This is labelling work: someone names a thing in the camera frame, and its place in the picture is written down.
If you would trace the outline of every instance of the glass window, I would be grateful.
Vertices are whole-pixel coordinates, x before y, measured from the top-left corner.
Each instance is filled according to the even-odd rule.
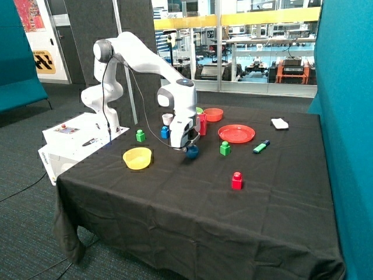
[[[163,3],[154,9],[159,55],[197,89],[315,95],[321,0],[155,2]],[[164,34],[172,28],[175,33]]]

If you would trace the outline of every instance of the orange machine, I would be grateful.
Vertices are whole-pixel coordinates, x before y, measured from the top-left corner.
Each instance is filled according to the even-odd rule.
[[[309,63],[301,58],[288,57],[277,66],[276,83],[308,84]]]

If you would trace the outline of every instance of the red plate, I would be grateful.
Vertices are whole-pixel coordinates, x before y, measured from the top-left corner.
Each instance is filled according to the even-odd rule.
[[[241,124],[230,124],[221,127],[218,132],[220,138],[229,143],[246,143],[255,136],[255,131],[251,127]]]

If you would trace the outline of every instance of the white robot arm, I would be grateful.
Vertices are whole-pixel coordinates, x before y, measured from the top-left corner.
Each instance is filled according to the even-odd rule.
[[[109,108],[107,103],[123,95],[123,88],[115,78],[117,63],[121,62],[136,72],[159,74],[170,82],[169,85],[162,86],[158,90],[157,101],[162,107],[174,110],[175,117],[170,124],[173,148],[187,148],[199,139],[197,96],[195,85],[191,80],[180,75],[130,32],[123,32],[117,38],[97,41],[93,52],[94,76],[103,85],[84,90],[82,100],[100,116],[101,123],[105,125],[109,123],[112,133],[118,133],[119,121],[117,112]]]

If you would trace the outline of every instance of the gray carpet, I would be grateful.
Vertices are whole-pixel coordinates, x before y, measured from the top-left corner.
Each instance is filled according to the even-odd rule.
[[[82,86],[44,87],[54,110],[49,109],[47,101],[40,101],[0,114],[0,200],[33,184],[45,173],[37,153],[45,145],[42,130],[90,111],[80,101]],[[221,93],[201,93],[199,101],[302,113],[311,102]],[[65,258],[52,235],[54,206],[55,188],[47,176],[28,190],[0,202],[0,279],[28,279]],[[87,244],[93,235],[79,228],[79,236]],[[64,261],[34,279],[57,279],[68,265]],[[99,241],[88,249],[82,263],[71,266],[62,279],[184,278],[171,271],[155,270]]]

